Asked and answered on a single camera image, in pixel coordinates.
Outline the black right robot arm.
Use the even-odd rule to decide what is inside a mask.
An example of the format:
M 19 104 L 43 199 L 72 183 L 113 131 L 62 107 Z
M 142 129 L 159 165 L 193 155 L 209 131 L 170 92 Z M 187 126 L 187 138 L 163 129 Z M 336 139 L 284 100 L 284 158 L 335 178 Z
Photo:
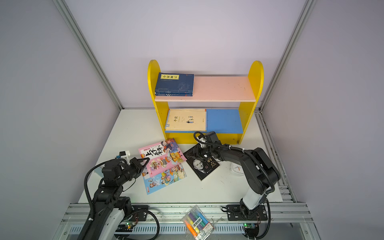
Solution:
M 195 158 L 211 158 L 242 167 L 249 185 L 246 195 L 240 200 L 240 212 L 243 215 L 267 202 L 268 195 L 275 191 L 275 184 L 281 179 L 281 174 L 263 149 L 246 150 L 222 144 L 215 132 L 194 132 L 193 136 L 197 142 Z

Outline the light blue thin book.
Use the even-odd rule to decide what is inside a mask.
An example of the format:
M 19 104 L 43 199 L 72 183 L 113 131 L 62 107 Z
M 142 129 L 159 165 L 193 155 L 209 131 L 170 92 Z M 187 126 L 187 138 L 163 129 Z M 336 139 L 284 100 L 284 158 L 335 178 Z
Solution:
M 142 176 L 147 195 L 150 195 L 187 177 L 182 164 L 175 165 L 172 168 L 155 175 L 154 177 L 150 177 L 148 170 L 145 169 L 142 172 Z

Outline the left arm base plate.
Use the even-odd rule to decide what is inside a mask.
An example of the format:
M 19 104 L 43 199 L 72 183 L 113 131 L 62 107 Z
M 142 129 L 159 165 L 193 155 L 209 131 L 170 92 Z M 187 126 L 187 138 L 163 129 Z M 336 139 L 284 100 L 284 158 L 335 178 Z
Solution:
M 133 205 L 122 208 L 124 212 L 124 218 L 122 222 L 145 222 L 147 219 L 147 212 L 149 205 Z

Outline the pack of coloured markers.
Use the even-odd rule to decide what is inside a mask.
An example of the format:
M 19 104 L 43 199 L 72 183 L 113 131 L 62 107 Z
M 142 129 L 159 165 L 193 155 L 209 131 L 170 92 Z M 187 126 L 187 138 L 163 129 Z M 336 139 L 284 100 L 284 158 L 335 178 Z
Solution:
M 206 240 L 214 231 L 214 226 L 197 205 L 184 215 L 182 221 L 195 240 Z

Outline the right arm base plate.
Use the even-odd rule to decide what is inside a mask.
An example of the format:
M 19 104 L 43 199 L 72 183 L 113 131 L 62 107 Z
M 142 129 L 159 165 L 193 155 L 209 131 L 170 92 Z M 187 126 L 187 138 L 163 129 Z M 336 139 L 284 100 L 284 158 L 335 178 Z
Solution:
M 221 211 L 227 215 L 228 221 L 266 221 L 268 212 L 265 206 L 260 205 L 253 210 L 248 210 L 243 205 L 226 205 Z

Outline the cream book blue edge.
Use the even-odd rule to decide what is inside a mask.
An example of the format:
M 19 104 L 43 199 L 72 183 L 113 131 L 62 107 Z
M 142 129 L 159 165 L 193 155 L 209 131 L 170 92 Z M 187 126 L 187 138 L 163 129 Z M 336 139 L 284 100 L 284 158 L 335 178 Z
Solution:
M 170 109 L 165 124 L 168 132 L 205 131 L 207 129 L 206 109 Z

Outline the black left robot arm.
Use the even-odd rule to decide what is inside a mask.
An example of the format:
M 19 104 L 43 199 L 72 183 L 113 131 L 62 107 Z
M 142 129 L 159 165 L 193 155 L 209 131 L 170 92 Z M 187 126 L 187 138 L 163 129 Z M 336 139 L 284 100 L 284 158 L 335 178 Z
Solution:
M 121 197 L 123 185 L 142 174 L 149 158 L 132 158 L 129 162 L 121 158 L 105 161 L 89 170 L 84 179 L 85 194 L 90 206 L 88 218 L 78 237 L 79 240 L 111 239 L 121 222 L 131 217 L 145 221 L 147 214 L 154 214 L 147 205 L 136 209 L 129 197 Z M 99 187 L 91 197 L 88 178 L 98 167 L 103 166 L 103 177 Z

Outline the dark blue book yellow label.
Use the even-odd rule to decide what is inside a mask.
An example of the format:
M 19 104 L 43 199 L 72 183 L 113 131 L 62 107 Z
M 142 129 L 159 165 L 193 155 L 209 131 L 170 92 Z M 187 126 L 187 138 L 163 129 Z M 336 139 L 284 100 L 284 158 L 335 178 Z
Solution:
M 193 94 L 158 94 L 156 97 L 193 97 Z

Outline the pink children's book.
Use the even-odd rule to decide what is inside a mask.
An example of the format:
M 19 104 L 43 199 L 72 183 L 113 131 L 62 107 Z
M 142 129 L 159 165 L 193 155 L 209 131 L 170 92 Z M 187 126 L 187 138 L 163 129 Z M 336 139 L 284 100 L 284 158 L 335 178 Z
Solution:
M 142 158 L 149 158 L 146 173 L 154 177 L 187 159 L 175 139 L 168 139 L 139 149 Z

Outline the black book gold lettering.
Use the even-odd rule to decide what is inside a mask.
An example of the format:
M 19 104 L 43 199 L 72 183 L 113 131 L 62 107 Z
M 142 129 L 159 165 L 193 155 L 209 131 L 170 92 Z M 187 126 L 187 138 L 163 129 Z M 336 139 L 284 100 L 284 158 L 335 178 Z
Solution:
M 204 156 L 200 144 L 193 146 L 183 152 L 187 164 L 191 167 L 197 177 L 203 181 L 208 175 L 219 168 L 220 164 L 212 157 Z

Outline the dark blue bottom book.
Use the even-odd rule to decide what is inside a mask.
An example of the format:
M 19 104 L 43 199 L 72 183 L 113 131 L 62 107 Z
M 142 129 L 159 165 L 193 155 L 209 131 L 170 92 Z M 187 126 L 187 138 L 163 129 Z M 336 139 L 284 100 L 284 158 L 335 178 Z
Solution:
M 156 93 L 192 93 L 194 74 L 159 73 L 155 88 Z

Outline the yellow shelf pink blue boards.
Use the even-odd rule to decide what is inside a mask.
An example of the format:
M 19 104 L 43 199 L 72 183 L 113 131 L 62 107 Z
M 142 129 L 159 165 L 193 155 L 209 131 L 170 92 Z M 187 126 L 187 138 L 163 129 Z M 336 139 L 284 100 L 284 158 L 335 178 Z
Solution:
M 165 139 L 179 144 L 194 144 L 192 131 L 166 130 L 170 102 L 203 103 L 207 112 L 207 131 L 214 131 L 225 144 L 241 144 L 264 86 L 262 62 L 252 63 L 247 76 L 196 76 L 192 97 L 157 97 L 155 87 L 161 72 L 159 63 L 148 65 L 149 92 Z

